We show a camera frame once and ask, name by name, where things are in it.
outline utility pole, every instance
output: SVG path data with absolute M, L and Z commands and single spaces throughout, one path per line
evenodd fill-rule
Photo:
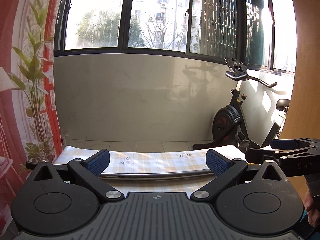
M 176 0 L 176 10 L 175 10 L 175 13 L 174 13 L 172 50 L 174 50 L 174 47 L 175 47 L 175 39 L 176 39 L 176 28 L 177 28 L 177 3 L 178 3 L 178 0 Z

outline exercise bike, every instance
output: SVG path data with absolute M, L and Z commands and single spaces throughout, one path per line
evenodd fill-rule
M 245 65 L 237 59 L 225 58 L 225 62 L 229 66 L 229 70 L 233 70 L 233 72 L 226 71 L 225 75 L 234 81 L 246 81 L 251 79 L 268 88 L 272 88 L 277 85 L 277 82 L 268 85 L 259 78 L 249 76 Z M 194 144 L 192 146 L 193 150 L 234 145 L 242 152 L 246 152 L 249 148 L 260 149 L 268 146 L 275 136 L 279 134 L 280 126 L 275 122 L 261 146 L 250 140 L 247 132 L 247 124 L 241 107 L 247 96 L 242 94 L 242 100 L 240 100 L 240 91 L 236 89 L 231 89 L 231 94 L 233 96 L 230 104 L 221 108 L 214 117 L 212 124 L 212 143 Z M 289 101 L 290 100 L 288 99 L 278 100 L 276 108 L 280 111 L 285 111 L 286 113 L 289 107 Z

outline silver bolt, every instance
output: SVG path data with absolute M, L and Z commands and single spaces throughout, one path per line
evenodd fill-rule
M 199 190 L 199 191 L 196 191 L 195 193 L 193 193 L 193 195 L 196 197 L 196 198 L 206 198 L 206 197 L 209 197 L 210 194 L 204 190 Z
M 111 190 L 106 193 L 106 197 L 112 198 L 112 199 L 119 198 L 119 197 L 121 197 L 121 193 L 116 190 Z

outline exercise bike flywheel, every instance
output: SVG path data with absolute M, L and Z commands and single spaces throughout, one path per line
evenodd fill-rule
M 217 137 L 220 132 L 225 130 L 231 122 L 236 119 L 234 113 L 226 107 L 221 108 L 215 115 L 212 123 L 212 136 L 213 141 L 217 144 L 215 147 L 225 146 L 225 145 L 236 145 L 236 133 L 237 126 L 233 126 L 230 131 L 223 136 L 219 141 Z

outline pink curtain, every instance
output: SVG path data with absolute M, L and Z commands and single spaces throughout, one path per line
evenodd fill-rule
M 52 69 L 59 2 L 0 0 L 0 235 L 30 173 L 26 161 L 62 151 Z

